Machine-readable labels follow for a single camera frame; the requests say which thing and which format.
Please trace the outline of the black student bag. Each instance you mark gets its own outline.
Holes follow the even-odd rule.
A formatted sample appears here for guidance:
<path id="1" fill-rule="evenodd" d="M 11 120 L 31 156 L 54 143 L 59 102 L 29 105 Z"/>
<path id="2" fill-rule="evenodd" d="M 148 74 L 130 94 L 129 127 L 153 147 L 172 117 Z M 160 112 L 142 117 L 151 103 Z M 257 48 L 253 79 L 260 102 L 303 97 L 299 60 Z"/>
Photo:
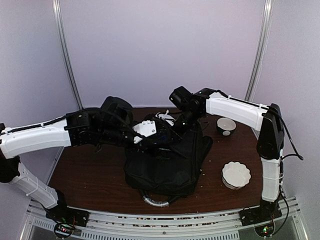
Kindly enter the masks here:
<path id="1" fill-rule="evenodd" d="M 197 186 L 202 163 L 213 144 L 195 121 L 178 136 L 178 141 L 146 150 L 125 150 L 125 181 L 137 189 L 145 203 L 168 207 L 179 198 L 191 195 Z"/>

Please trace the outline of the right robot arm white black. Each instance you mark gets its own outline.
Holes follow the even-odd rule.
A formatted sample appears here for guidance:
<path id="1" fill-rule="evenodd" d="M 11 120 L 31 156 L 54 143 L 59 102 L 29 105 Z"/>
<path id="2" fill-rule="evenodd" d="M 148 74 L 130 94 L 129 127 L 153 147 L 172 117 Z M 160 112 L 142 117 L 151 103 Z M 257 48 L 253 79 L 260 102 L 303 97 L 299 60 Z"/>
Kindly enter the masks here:
<path id="1" fill-rule="evenodd" d="M 263 173 L 259 210 L 265 214 L 274 212 L 283 177 L 285 130 L 280 107 L 274 103 L 267 106 L 241 100 L 211 88 L 191 93 L 183 86 L 176 88 L 169 100 L 181 111 L 173 125 L 177 132 L 186 131 L 207 114 L 231 119 L 259 132 L 256 150 Z"/>

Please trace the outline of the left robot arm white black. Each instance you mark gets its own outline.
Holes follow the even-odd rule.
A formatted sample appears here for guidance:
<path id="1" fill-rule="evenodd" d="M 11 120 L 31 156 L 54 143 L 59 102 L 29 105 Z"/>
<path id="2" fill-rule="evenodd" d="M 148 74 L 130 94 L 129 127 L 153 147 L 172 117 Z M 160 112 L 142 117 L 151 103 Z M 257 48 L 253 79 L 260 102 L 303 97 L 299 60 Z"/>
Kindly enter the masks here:
<path id="1" fill-rule="evenodd" d="M 18 186 L 42 204 L 52 218 L 69 218 L 65 196 L 30 173 L 20 155 L 55 147 L 102 144 L 126 147 L 154 135 L 156 124 L 133 122 L 133 107 L 125 100 L 108 96 L 101 107 L 89 107 L 64 116 L 21 127 L 0 125 L 0 181 Z"/>

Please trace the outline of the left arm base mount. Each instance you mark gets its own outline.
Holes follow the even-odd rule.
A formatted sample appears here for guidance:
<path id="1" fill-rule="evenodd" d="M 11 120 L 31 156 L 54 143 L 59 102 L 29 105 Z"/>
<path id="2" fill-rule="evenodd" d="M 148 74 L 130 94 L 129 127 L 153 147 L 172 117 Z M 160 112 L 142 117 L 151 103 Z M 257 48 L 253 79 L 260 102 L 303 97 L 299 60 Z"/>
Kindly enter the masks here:
<path id="1" fill-rule="evenodd" d="M 79 233 L 81 230 L 77 227 L 86 227 L 90 215 L 88 211 L 69 207 L 63 212 L 46 208 L 44 210 L 45 216 L 55 222 L 53 233 L 62 240 L 69 238 L 72 234 Z"/>

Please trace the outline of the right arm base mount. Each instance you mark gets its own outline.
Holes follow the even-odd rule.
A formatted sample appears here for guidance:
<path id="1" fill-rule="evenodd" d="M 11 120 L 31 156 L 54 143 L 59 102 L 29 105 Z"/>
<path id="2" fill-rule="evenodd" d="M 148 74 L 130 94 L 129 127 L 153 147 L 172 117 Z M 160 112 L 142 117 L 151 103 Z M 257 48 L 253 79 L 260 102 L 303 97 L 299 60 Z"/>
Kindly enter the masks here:
<path id="1" fill-rule="evenodd" d="M 270 210 L 261 206 L 245 207 L 239 212 L 242 226 L 253 225 L 255 233 L 262 238 L 269 238 L 276 232 L 275 219 L 281 216 L 279 208 Z"/>

